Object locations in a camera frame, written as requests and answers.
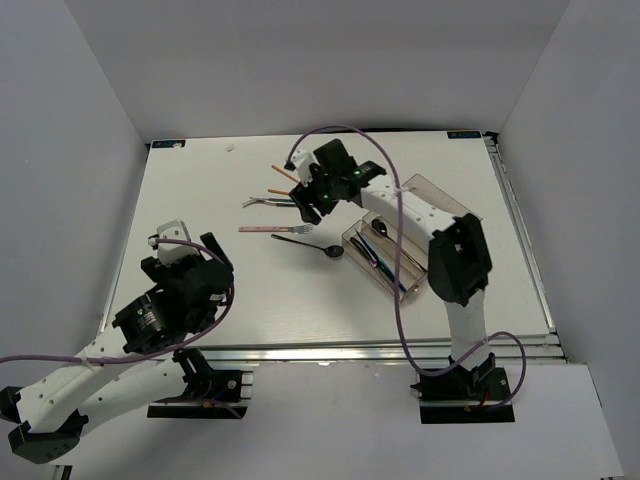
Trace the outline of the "pink handled fork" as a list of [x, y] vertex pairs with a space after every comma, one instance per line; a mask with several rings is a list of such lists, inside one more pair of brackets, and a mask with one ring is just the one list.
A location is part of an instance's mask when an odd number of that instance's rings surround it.
[[312, 224], [303, 224], [296, 226], [241, 226], [238, 228], [240, 233], [290, 233], [290, 234], [308, 234], [314, 229]]

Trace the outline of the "black knife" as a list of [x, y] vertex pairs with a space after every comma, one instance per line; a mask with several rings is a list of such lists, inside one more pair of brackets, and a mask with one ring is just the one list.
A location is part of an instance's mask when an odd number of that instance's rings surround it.
[[378, 267], [378, 257], [372, 254], [369, 249], [356, 237], [351, 237], [349, 243], [365, 258], [373, 268]]

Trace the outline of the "green handled silver fork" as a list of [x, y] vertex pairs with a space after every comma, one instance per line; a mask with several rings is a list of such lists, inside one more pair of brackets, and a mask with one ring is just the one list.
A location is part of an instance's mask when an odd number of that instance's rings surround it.
[[275, 206], [275, 207], [284, 207], [284, 208], [295, 208], [295, 207], [287, 207], [287, 206], [276, 206], [273, 203], [269, 202], [270, 197], [250, 197], [248, 200], [242, 203], [242, 207], [246, 208], [253, 205], [265, 205], [265, 206]]

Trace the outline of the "blue knife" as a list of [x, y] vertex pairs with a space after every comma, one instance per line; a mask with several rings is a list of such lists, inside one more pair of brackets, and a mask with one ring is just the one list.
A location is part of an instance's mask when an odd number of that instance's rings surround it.
[[386, 278], [389, 280], [391, 285], [395, 284], [395, 275], [390, 269], [390, 267], [384, 262], [382, 257], [371, 247], [366, 238], [361, 234], [357, 233], [357, 237], [359, 238], [360, 243], [364, 246], [365, 250], [375, 263], [375, 267], [380, 270]]

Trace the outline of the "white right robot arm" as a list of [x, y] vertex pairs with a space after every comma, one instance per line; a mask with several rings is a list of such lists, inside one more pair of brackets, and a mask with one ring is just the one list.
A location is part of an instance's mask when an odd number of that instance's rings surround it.
[[298, 177], [289, 195], [307, 223], [317, 225], [339, 202], [390, 221], [400, 239], [427, 253], [427, 281], [443, 302], [451, 335], [453, 390], [472, 399], [488, 385], [495, 357], [488, 344], [484, 298], [492, 262], [478, 217], [454, 215], [404, 189], [393, 163], [358, 164], [339, 139], [312, 152], [292, 147], [286, 170]]

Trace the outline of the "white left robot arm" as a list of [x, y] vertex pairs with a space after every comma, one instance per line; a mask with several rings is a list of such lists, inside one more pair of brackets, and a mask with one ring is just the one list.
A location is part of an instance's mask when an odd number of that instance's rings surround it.
[[99, 425], [164, 399], [215, 402], [225, 376], [192, 342], [213, 330], [234, 300], [233, 265], [214, 235], [199, 242], [176, 227], [149, 239], [141, 268], [152, 287], [131, 300], [80, 353], [26, 387], [1, 392], [1, 417], [14, 423], [14, 455], [52, 462]]

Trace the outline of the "orange blue-tipped chopstick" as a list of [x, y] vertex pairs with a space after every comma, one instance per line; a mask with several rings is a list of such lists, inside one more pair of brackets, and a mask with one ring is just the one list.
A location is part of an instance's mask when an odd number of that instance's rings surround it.
[[274, 195], [289, 196], [289, 192], [278, 189], [267, 189], [267, 192]]

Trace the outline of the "orange chopstick far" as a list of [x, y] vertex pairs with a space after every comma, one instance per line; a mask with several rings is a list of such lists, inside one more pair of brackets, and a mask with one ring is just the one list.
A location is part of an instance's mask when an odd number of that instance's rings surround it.
[[280, 175], [286, 177], [287, 179], [291, 180], [292, 182], [294, 182], [296, 184], [299, 183], [299, 180], [296, 177], [290, 175], [287, 171], [285, 171], [284, 169], [278, 167], [277, 165], [273, 165], [272, 164], [271, 165], [271, 169], [273, 169], [274, 171], [276, 171]]

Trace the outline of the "clear compartment utensil tray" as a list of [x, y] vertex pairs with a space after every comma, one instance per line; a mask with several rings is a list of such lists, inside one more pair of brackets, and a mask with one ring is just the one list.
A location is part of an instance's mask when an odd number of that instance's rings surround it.
[[[467, 210], [450, 212], [409, 189], [398, 188], [389, 175], [376, 177], [361, 191], [362, 208], [368, 211], [343, 233], [345, 250], [388, 291], [408, 292], [426, 282], [447, 306], [467, 307], [483, 294], [489, 283], [492, 260], [479, 217]], [[381, 219], [391, 241], [378, 235], [371, 222]], [[361, 233], [390, 267], [396, 279], [373, 268], [349, 243]], [[401, 253], [404, 249], [426, 270], [424, 273]]]

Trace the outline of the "left corner marker sticker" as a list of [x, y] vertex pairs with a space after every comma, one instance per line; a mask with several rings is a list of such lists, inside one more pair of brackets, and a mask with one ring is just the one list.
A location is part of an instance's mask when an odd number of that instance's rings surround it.
[[185, 139], [154, 140], [151, 143], [151, 148], [152, 149], [184, 148], [185, 145], [186, 145]]

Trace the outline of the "corner marker sticker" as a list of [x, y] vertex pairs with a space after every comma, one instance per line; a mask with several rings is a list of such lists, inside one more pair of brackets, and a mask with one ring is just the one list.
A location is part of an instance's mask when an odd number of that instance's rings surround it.
[[447, 131], [446, 134], [449, 139], [455, 139], [455, 140], [481, 139], [483, 137], [483, 135], [477, 130]]
[[151, 148], [152, 149], [184, 148], [185, 145], [186, 145], [185, 139], [154, 140], [151, 143]]

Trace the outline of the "right corner marker sticker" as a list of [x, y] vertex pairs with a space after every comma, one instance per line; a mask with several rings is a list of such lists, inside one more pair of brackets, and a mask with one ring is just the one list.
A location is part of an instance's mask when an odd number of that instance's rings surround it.
[[455, 139], [455, 140], [481, 139], [483, 137], [483, 135], [477, 130], [447, 131], [446, 134], [449, 139]]

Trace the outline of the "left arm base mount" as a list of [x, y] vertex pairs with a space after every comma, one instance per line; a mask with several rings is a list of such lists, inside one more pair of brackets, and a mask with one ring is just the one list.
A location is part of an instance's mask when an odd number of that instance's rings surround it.
[[241, 420], [253, 387], [253, 372], [231, 367], [212, 367], [198, 349], [174, 353], [183, 384], [177, 397], [166, 397], [148, 406], [152, 419]]

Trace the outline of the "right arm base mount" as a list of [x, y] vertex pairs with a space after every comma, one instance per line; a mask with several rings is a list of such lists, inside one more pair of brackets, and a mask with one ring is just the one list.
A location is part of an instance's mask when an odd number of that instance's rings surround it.
[[425, 425], [514, 423], [507, 398], [511, 394], [506, 371], [497, 367], [495, 355], [470, 371], [457, 366], [442, 376], [419, 374], [410, 386], [417, 394]]

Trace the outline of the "aluminium table frame rail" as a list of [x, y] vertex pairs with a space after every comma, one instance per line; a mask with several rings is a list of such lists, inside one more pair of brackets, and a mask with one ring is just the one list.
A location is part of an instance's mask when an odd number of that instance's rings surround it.
[[511, 181], [508, 177], [506, 166], [500, 154], [498, 139], [499, 134], [497, 132], [487, 131], [483, 134], [483, 140], [489, 158], [493, 165], [496, 179], [502, 191], [504, 202], [511, 217], [511, 221], [525, 259], [525, 264], [533, 284], [533, 289], [535, 291], [538, 304], [540, 306], [543, 318], [549, 331], [549, 334], [547, 335], [547, 338], [549, 339], [548, 343], [553, 347], [557, 347], [560, 350], [560, 358], [567, 362], [567, 357], [564, 349], [562, 348], [556, 324], [553, 320], [549, 308], [542, 276], [535, 258], [535, 254], [531, 245], [531, 239], [527, 231], [522, 211], [518, 204]]

